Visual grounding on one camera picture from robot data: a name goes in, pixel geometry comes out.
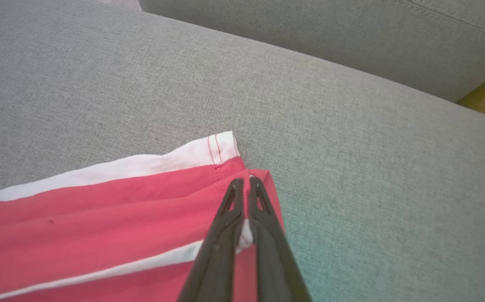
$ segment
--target gray sofa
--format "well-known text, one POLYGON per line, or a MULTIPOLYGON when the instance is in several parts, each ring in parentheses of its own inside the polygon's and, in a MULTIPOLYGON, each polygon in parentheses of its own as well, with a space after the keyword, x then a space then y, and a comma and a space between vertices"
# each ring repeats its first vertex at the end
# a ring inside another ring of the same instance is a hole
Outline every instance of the gray sofa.
POLYGON ((0 0, 0 189, 234 130, 315 302, 485 301, 485 115, 97 2, 0 0))
POLYGON ((485 81, 485 0, 139 0, 456 102, 485 81))

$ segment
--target cloth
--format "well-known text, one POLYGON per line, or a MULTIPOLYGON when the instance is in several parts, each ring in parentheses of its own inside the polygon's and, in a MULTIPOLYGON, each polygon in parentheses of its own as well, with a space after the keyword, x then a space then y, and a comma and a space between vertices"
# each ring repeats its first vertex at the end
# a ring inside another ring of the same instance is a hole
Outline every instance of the cloth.
MULTIPOLYGON (((231 132, 0 191, 0 299, 173 301, 229 183, 245 168, 231 132)), ((245 194, 245 205, 248 194, 245 194)), ((252 235, 245 224, 240 242, 252 235)), ((256 299, 256 257, 235 267, 235 300, 256 299)))

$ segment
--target red stitching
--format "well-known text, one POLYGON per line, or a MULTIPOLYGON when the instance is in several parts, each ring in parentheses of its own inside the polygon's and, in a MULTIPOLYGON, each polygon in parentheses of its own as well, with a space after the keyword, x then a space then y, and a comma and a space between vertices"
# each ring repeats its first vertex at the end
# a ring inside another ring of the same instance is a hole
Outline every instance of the red stitching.
POLYGON ((216 166, 216 163, 214 163, 214 158, 212 157, 211 144, 209 143, 209 138, 210 136, 207 136, 207 146, 209 147, 209 154, 211 155, 212 164, 216 166))
POLYGON ((216 134, 214 135, 214 140, 216 141, 216 146, 218 147, 218 156, 220 157, 220 165, 222 165, 222 155, 220 154, 220 145, 218 145, 218 140, 216 139, 216 134))

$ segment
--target red fabric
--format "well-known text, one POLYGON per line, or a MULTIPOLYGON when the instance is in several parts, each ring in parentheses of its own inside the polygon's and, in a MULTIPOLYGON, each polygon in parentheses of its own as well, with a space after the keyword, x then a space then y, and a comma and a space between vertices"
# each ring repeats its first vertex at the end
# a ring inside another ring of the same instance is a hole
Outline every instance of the red fabric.
MULTIPOLYGON (((152 176, 65 187, 0 202, 0 294, 149 258, 202 240, 227 186, 261 178, 281 221, 270 174, 240 157, 152 176)), ((173 301, 191 262, 30 292, 17 301, 173 301)), ((235 300, 256 300, 253 248, 237 256, 235 300)))

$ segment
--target red and white fabric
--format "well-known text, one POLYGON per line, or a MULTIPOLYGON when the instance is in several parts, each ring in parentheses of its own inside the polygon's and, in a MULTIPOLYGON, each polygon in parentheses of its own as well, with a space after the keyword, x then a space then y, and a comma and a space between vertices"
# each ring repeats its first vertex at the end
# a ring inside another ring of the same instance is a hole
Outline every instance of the red and white fabric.
MULTIPOLYGON (((165 155, 135 155, 0 191, 0 300, 174 301, 231 180, 248 170, 232 132, 165 155)), ((235 301, 256 300, 245 224, 235 301)))

